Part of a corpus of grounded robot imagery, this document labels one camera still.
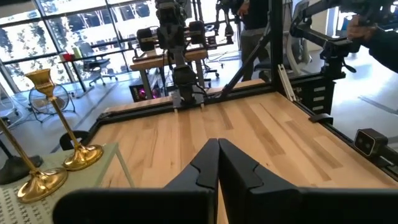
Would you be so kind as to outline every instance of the person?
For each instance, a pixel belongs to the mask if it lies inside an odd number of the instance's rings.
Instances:
[[[242,63],[249,58],[266,30],[268,10],[268,0],[244,0],[238,10],[238,15],[242,18],[244,24],[244,30],[241,33]],[[260,61],[265,60],[268,57],[267,50],[265,48],[261,49],[257,57]],[[254,62],[244,69],[242,82],[251,80],[253,71]]]
[[[398,33],[386,32],[377,25],[359,26],[360,16],[354,16],[347,26],[347,38],[356,39],[369,49],[369,54],[385,67],[398,73]]]

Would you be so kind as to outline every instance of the white wall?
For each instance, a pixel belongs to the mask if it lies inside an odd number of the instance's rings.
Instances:
[[[293,0],[293,8],[301,0]],[[319,0],[310,0],[310,5],[318,2]],[[312,17],[312,29],[322,34],[326,34],[326,27],[328,25],[328,11],[318,13]],[[322,47],[308,41],[308,50],[320,50]]]
[[[35,6],[32,1],[19,3],[19,4],[12,4],[9,6],[2,6],[0,7],[0,17],[1,18],[9,17],[22,12],[29,12],[34,9]]]

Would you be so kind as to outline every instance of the brass candle holder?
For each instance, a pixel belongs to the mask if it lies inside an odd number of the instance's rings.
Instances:
[[[22,160],[30,169],[30,180],[26,182],[18,191],[17,198],[22,203],[36,202],[46,196],[52,194],[62,186],[67,180],[68,172],[64,168],[49,169],[44,172],[38,170],[29,160],[22,147],[8,130],[6,124],[0,119],[0,127],[4,134],[10,140],[15,150],[19,153]]]
[[[51,80],[50,69],[43,69],[31,72],[26,74],[26,77],[32,80],[37,91],[45,94],[46,97],[49,99],[75,145],[75,152],[73,153],[73,155],[65,159],[62,166],[64,166],[66,170],[77,171],[89,167],[90,165],[98,161],[98,159],[100,159],[104,153],[102,146],[83,146],[80,142],[77,141],[77,138],[75,137],[72,129],[69,127],[68,122],[63,116],[62,111],[57,105],[57,97],[53,94],[55,85]]]

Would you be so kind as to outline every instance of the gold candlestick base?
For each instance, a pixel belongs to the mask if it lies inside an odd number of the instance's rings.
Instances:
[[[18,191],[17,198],[22,203],[41,200],[62,186],[68,178],[64,168],[49,169],[44,172],[31,172],[30,180]]]
[[[94,164],[98,159],[103,155],[104,150],[102,146],[99,145],[91,145],[91,146],[82,146],[79,145],[75,149],[75,152],[65,159],[62,166],[69,171],[78,171],[89,167]]]

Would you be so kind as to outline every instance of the desk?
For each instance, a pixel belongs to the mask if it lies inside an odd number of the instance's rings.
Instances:
[[[45,156],[40,170],[60,167],[63,160],[73,151],[62,151]],[[52,210],[58,200],[69,192],[82,188],[106,186],[103,177],[114,156],[117,156],[121,168],[130,187],[134,184],[126,167],[117,144],[107,144],[102,158],[84,170],[69,172],[67,181],[52,195],[41,201],[21,204],[17,201],[16,193],[29,177],[0,187],[0,224],[11,223],[52,223]]]
[[[155,49],[153,51],[147,52],[146,55],[149,57],[154,56],[154,55],[159,55],[159,57],[158,58],[150,58],[148,60],[140,60],[137,62],[133,62],[130,65],[131,70],[140,72],[142,84],[144,85],[144,90],[145,90],[145,93],[146,93],[148,99],[152,99],[152,90],[150,89],[149,80],[148,80],[148,76],[146,74],[146,70],[151,69],[151,68],[160,68],[160,67],[169,65],[169,62],[167,61],[167,57],[165,56],[165,58],[163,58],[162,52],[163,52],[163,50],[161,50],[161,49]],[[201,60],[204,58],[207,58],[207,56],[208,56],[207,50],[203,50],[203,49],[193,50],[193,51],[187,52],[185,54],[186,60],[188,60],[189,62],[193,62],[193,61],[195,62],[196,67],[197,67],[197,72],[198,72],[199,85],[201,85],[202,87],[205,86],[205,81],[203,78],[203,70],[201,68]]]
[[[86,87],[84,81],[81,79],[80,72],[79,72],[79,70],[76,68],[76,65],[75,65],[74,62],[78,62],[78,61],[82,61],[82,60],[95,59],[95,58],[97,58],[97,57],[105,57],[105,56],[111,55],[111,54],[123,53],[123,52],[126,52],[126,51],[128,51],[128,50],[133,50],[133,49],[119,49],[119,50],[109,50],[109,51],[106,51],[106,52],[95,52],[95,53],[93,53],[93,54],[90,54],[89,56],[85,56],[85,57],[81,57],[81,58],[75,58],[75,59],[73,59],[73,60],[71,60],[71,61],[67,61],[67,62],[66,62],[66,61],[65,61],[65,62],[59,62],[59,63],[68,63],[68,62],[70,62],[71,65],[72,65],[73,71],[76,73],[76,76],[77,76],[77,79],[78,79],[78,81],[79,81],[79,83],[80,83],[81,89],[83,90],[83,93],[82,93],[82,94],[80,94],[80,95],[76,94],[76,98],[78,98],[78,99],[79,99],[79,98],[82,98],[82,97],[85,96],[89,91],[91,91],[91,90],[94,88],[94,86],[91,86],[91,87],[89,87],[89,88]]]
[[[92,143],[118,142],[136,186],[163,187],[209,138],[229,139],[264,167],[298,186],[398,187],[397,182],[322,125],[311,123],[306,113],[279,93],[206,105],[203,110],[107,124],[100,127]],[[111,186],[122,187],[123,180],[118,180],[121,172],[120,168],[110,167],[104,179],[111,179]],[[218,223],[225,223],[221,202],[220,194]]]

